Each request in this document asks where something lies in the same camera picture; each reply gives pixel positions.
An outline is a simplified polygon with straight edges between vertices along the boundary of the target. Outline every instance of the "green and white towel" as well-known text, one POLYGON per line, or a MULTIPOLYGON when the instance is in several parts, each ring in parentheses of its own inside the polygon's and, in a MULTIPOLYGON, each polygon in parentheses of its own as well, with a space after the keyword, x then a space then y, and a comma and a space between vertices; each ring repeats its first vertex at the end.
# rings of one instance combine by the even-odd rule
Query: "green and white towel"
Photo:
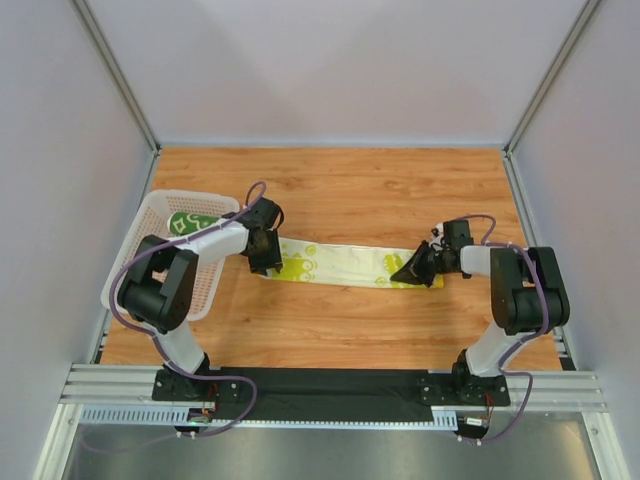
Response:
MULTIPOLYGON (((217 220, 215 217, 177 212, 167 223, 173 235, 188 235, 217 220)), ((330 245, 291 238, 280 238, 280 250, 282 270, 280 273, 268 270, 265 278, 351 287, 426 288, 424 285, 389 280, 411 258, 413 250, 330 245)), ((442 275, 437 275, 431 288, 443 286, 442 275)))

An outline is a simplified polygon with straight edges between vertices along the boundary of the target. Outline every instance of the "wooden floor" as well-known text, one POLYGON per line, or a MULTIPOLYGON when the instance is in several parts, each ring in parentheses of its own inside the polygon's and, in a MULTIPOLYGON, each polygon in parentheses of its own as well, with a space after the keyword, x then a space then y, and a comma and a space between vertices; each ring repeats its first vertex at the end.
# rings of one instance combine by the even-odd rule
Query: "wooden floor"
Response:
MULTIPOLYGON (((415 249, 440 221, 495 215, 494 240, 523 243, 497 150, 166 148, 154 189, 238 198, 256 180, 286 214, 280 234, 415 249)), ((488 227, 472 221, 479 241, 488 227)), ((274 282, 229 257, 207 318, 191 324, 212 365, 450 368, 491 318, 489 281, 378 290, 274 282)), ((152 343, 114 322, 102 363, 160 364, 152 343)), ((560 369, 550 336, 513 367, 560 369)))

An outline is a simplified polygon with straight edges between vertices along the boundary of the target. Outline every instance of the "white wall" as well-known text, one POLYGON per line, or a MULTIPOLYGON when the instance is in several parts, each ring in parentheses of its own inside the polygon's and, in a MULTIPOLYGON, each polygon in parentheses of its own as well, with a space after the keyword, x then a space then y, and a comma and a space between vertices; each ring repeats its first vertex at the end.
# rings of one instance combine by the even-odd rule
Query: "white wall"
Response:
POLYGON ((640 478, 640 3, 607 0, 516 152, 556 247, 578 364, 602 382, 640 478))
POLYGON ((164 143, 504 144, 584 0, 90 0, 164 143))
POLYGON ((150 152, 67 1, 0 2, 0 65, 0 476, 26 479, 150 152))

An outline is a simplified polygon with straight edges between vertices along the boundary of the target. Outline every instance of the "black mounting plate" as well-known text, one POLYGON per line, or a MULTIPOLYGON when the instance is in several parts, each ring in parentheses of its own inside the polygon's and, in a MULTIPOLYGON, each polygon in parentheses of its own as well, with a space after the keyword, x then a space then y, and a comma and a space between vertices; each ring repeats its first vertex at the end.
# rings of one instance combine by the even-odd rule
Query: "black mounting plate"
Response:
POLYGON ((464 405, 487 406, 487 394, 493 405, 507 407, 511 404, 507 381, 503 376, 480 378, 472 377, 460 388, 456 385, 456 377, 451 373, 427 373, 418 381, 420 385, 420 401, 423 405, 464 405))

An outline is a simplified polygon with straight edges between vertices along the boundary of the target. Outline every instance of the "white plastic basket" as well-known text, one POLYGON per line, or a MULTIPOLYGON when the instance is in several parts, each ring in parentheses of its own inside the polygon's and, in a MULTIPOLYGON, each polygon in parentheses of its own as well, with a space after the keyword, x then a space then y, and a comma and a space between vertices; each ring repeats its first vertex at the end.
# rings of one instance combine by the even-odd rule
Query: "white plastic basket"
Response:
MULTIPOLYGON (((234 198, 223 197, 215 193, 186 190, 155 190, 149 193, 138 209, 136 218, 133 220, 111 268, 107 283, 102 289, 100 296, 102 305, 109 308, 109 287, 122 265, 133 258, 144 237, 147 235, 157 235, 161 238, 174 236, 167 230, 167 221, 171 215, 176 212, 189 212, 220 217, 225 213, 237 212, 239 208, 240 206, 234 198)), ((200 320, 207 314, 211 308, 223 266, 224 258, 198 268, 187 320, 200 320)), ((118 306, 118 311, 127 313, 120 306, 118 306)))

